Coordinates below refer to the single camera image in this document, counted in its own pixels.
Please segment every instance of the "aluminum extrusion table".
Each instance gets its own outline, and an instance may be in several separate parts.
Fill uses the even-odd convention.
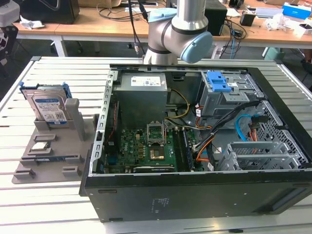
[[[110,63],[140,63],[137,58],[42,57],[28,63],[0,103],[0,233],[180,234],[243,229],[248,233],[312,232],[312,195],[280,215],[102,224],[80,181],[13,184],[12,173],[34,129],[35,115],[17,89],[25,85],[69,84],[84,118],[98,113]],[[200,64],[258,67],[312,136],[312,94],[284,66],[263,60],[202,60]]]

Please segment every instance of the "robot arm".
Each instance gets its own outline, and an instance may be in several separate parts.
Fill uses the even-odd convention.
[[[148,50],[144,64],[177,64],[200,61],[211,48],[207,32],[206,0],[178,0],[177,9],[160,8],[149,18]]]

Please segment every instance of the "white box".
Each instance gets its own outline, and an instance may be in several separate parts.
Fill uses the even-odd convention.
[[[307,23],[301,23],[294,28],[293,33],[298,37],[303,35],[312,35],[312,26]]]

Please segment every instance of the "wooden desk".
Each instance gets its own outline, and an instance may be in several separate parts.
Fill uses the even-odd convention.
[[[266,8],[281,8],[282,6],[269,5],[264,2],[256,0],[245,0],[244,6],[241,7],[239,12],[245,9],[249,5],[250,7],[266,7]],[[239,18],[229,18],[235,23],[239,24]],[[293,30],[287,28],[283,30],[268,31],[266,26],[263,25],[265,19],[255,18],[251,27],[244,26],[247,31],[247,36],[242,40],[241,46],[255,46],[255,47],[278,47],[278,48],[301,48],[312,49],[312,37],[304,35],[301,38],[293,34]],[[226,38],[230,36],[230,30],[228,27],[224,27],[222,35]],[[222,51],[224,44],[217,43],[216,57]]]
[[[111,14],[110,17],[128,16],[128,12]],[[145,20],[135,21],[136,33],[140,38],[148,38],[148,23]],[[96,8],[81,8],[74,24],[60,24],[55,30],[56,35],[62,36],[98,36],[133,38],[131,23],[113,21],[101,17]]]
[[[245,0],[244,6],[250,7],[269,7],[280,8],[281,6],[268,5],[256,0]],[[129,13],[120,12],[111,14],[111,17],[127,16]],[[231,18],[233,22],[239,24],[240,18]],[[302,48],[312,49],[312,36],[303,36],[301,38],[293,35],[292,30],[273,30],[268,31],[263,26],[264,19],[254,19],[251,27],[244,28],[247,36],[242,40],[241,46],[255,47],[279,47],[279,48]],[[130,22],[118,22],[101,17],[96,8],[81,8],[80,14],[74,24],[46,24],[45,28],[28,30],[22,28],[19,24],[15,24],[19,28],[18,38],[20,39],[51,39],[55,42],[55,46],[59,56],[67,56],[64,45],[65,40],[86,40],[96,42],[96,50],[99,50],[98,41],[119,41],[133,42],[133,31]],[[140,37],[141,42],[148,40],[148,23],[143,20],[135,21],[136,33]],[[213,58],[219,58],[219,55],[230,39],[230,30],[223,28],[219,37],[214,37],[216,45]]]

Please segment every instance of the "light blue joint cover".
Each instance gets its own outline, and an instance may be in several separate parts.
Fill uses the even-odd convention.
[[[204,58],[213,43],[210,32],[204,32],[195,37],[192,42],[184,48],[181,59],[187,63],[196,63]]]
[[[226,78],[221,72],[207,72],[207,81],[212,86],[214,92],[230,92],[232,88],[226,83]]]
[[[175,15],[175,8],[157,8],[150,12],[148,22],[151,23],[156,21],[168,20],[173,18]]]

